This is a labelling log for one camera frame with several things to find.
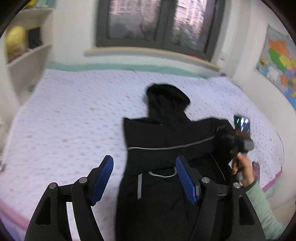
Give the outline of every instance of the bed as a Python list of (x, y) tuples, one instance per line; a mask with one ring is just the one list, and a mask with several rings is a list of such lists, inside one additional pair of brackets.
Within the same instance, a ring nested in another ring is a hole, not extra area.
[[(208, 117), (250, 118), (255, 149), (248, 156), (260, 164), (260, 185), (270, 190), (284, 165), (283, 145), (266, 116), (226, 77), (124, 69), (65, 71), (47, 69), (32, 97), (16, 115), (0, 174), (0, 218), (15, 240), (23, 240), (29, 220), (51, 182), (73, 183), (87, 176), (105, 155), (114, 170), (102, 200), (93, 207), (105, 241), (115, 239), (115, 212), (127, 151), (122, 118), (147, 116), (146, 87), (169, 83), (191, 100), (191, 120)], [(71, 204), (67, 204), (73, 240), (79, 240)]]

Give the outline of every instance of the green bed trim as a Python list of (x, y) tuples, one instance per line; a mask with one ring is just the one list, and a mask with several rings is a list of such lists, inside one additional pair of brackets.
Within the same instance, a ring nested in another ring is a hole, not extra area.
[(106, 70), (106, 69), (121, 69), (131, 71), (143, 71), (143, 72), (155, 72), (161, 74), (174, 74), (178, 76), (187, 76), (194, 78), (205, 78), (208, 76), (203, 74), (197, 74), (183, 69), (177, 69), (165, 66), (154, 66), (154, 65), (125, 65), (125, 64), (85, 64), (85, 65), (64, 65), (58, 63), (51, 63), (47, 67), (48, 69), (56, 69), (62, 71), (88, 71), (88, 70)]

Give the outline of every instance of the phone screen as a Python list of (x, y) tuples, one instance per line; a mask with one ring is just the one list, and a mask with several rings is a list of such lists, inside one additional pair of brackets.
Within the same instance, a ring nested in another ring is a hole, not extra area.
[(241, 132), (250, 133), (250, 120), (242, 116), (234, 116), (235, 129), (239, 129)]

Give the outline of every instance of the colorful map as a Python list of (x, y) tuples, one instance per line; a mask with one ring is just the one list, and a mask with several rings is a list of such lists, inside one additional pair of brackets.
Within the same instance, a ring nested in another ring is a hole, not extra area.
[(273, 82), (296, 110), (296, 46), (287, 36), (268, 27), (256, 69)]

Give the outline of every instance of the blue gripper pad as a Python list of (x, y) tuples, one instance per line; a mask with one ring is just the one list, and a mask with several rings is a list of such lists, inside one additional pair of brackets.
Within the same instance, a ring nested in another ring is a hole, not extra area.
[(91, 206), (94, 206), (101, 200), (111, 173), (113, 171), (113, 158), (105, 156), (99, 167), (94, 168), (88, 175), (89, 181), (89, 201)]
[(176, 159), (176, 169), (187, 196), (187, 199), (195, 206), (197, 205), (200, 196), (201, 189), (198, 181), (198, 175), (196, 175), (183, 156), (178, 156)]

